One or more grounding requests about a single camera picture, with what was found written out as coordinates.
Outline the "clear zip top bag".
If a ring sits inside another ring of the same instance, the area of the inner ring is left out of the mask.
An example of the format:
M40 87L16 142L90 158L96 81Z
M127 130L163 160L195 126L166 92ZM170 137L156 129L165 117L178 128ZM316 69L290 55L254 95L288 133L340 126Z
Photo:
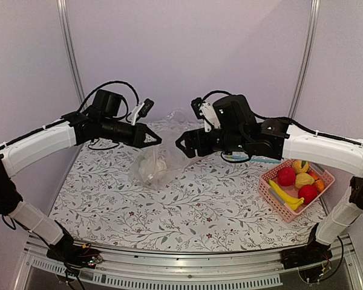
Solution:
M153 190L168 185L190 163L190 159L175 145L182 134L179 128L162 129L157 134L162 143L140 153L128 175L134 184Z

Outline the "white toy cauliflower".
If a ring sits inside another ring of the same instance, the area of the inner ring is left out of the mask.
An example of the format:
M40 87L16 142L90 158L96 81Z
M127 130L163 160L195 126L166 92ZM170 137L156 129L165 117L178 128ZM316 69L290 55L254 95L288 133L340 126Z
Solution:
M168 167L164 160L155 155L148 156L139 162L139 176L143 182L157 182L166 174Z

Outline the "yellow toy lemon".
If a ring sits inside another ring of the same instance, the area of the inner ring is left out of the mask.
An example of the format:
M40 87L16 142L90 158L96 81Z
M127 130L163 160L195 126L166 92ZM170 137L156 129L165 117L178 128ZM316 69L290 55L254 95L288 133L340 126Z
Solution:
M296 175L295 187L300 189L304 185L313 185L315 179L308 173L299 173Z

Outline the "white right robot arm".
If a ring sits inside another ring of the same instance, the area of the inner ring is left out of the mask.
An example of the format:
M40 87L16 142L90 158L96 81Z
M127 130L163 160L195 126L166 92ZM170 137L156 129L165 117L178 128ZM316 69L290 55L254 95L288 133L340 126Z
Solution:
M191 102L205 127L186 131L176 140L175 145L188 158L244 152L249 158L304 160L352 174L344 197L312 228L301 249L303 261L314 263L363 214L363 140L311 130L289 117L262 117L251 110L245 96L223 94L212 105L206 103L206 97Z

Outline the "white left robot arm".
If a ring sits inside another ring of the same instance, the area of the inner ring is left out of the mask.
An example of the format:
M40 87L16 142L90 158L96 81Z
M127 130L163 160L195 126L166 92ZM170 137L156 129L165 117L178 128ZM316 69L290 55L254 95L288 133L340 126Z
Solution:
M98 89L85 110L70 112L60 119L0 145L0 215L8 216L39 236L64 262L73 262L78 250L70 233L40 209L25 202L11 180L29 165L60 150L79 146L90 140L105 139L133 148L158 145L162 139L139 119L154 106L150 99L138 103L129 113L131 121L118 115L124 98Z

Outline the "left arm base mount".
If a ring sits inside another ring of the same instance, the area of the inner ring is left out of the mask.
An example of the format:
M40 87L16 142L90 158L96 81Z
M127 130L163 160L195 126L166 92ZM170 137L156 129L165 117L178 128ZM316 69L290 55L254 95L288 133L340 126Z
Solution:
M48 246L47 257L75 268L94 269L103 262L99 250L92 248L90 243L75 245L74 239L67 233L57 244Z

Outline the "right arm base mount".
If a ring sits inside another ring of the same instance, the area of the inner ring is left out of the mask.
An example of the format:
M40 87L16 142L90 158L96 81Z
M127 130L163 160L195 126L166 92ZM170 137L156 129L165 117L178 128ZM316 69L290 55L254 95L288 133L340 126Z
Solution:
M332 252L330 245L316 241L315 233L311 233L304 246L282 250L280 262L284 269L301 268L299 276L306 283L318 283L329 269Z

